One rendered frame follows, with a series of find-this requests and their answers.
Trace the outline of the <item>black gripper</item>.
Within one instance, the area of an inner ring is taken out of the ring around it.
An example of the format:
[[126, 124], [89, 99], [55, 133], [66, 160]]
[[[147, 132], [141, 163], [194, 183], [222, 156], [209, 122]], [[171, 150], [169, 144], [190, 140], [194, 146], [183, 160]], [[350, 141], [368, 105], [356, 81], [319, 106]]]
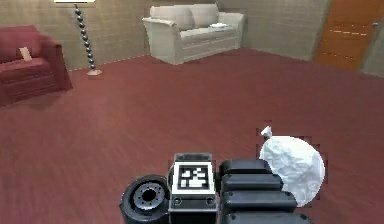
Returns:
[[134, 180], [119, 205], [124, 224], [169, 224], [169, 199], [164, 176], [152, 174]]

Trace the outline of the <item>white garbage bag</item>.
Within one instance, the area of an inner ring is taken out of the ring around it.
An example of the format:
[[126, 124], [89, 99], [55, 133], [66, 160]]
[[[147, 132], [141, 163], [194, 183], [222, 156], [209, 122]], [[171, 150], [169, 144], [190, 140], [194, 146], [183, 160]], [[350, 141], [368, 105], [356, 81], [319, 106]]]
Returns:
[[259, 158], [283, 181], [283, 191], [293, 194], [298, 207], [309, 204], [318, 194], [326, 168], [320, 153], [308, 142], [293, 136], [274, 135], [266, 126]]

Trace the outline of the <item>beige sofa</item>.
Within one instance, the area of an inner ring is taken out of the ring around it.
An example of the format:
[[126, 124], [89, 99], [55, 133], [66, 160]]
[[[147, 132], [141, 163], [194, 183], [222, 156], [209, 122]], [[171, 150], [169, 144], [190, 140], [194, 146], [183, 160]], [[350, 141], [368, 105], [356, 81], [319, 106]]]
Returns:
[[[143, 18], [152, 57], [173, 65], [239, 49], [245, 15], [214, 4], [152, 6]], [[228, 27], [211, 28], [214, 23]]]

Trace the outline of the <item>beaded floor lamp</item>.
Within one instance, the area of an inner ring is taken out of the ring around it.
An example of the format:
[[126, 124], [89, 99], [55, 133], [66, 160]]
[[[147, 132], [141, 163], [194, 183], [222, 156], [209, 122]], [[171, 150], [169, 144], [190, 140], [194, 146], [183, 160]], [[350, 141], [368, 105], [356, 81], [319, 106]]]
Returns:
[[94, 56], [92, 54], [91, 43], [89, 42], [89, 36], [86, 30], [86, 25], [84, 23], [83, 12], [79, 8], [79, 4], [95, 3], [96, 0], [54, 0], [57, 4], [67, 4], [74, 6], [74, 13], [76, 15], [77, 25], [80, 29], [81, 38], [83, 40], [83, 45], [87, 53], [87, 59], [89, 63], [90, 70], [87, 72], [88, 76], [98, 76], [102, 74], [101, 70], [96, 68]]

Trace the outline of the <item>orange wooden door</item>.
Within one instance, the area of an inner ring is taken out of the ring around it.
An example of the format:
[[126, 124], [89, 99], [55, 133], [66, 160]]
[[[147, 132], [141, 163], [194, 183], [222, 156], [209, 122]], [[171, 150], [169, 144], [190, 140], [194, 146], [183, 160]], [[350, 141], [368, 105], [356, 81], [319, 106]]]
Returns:
[[384, 16], [384, 0], [331, 0], [313, 62], [357, 71]]

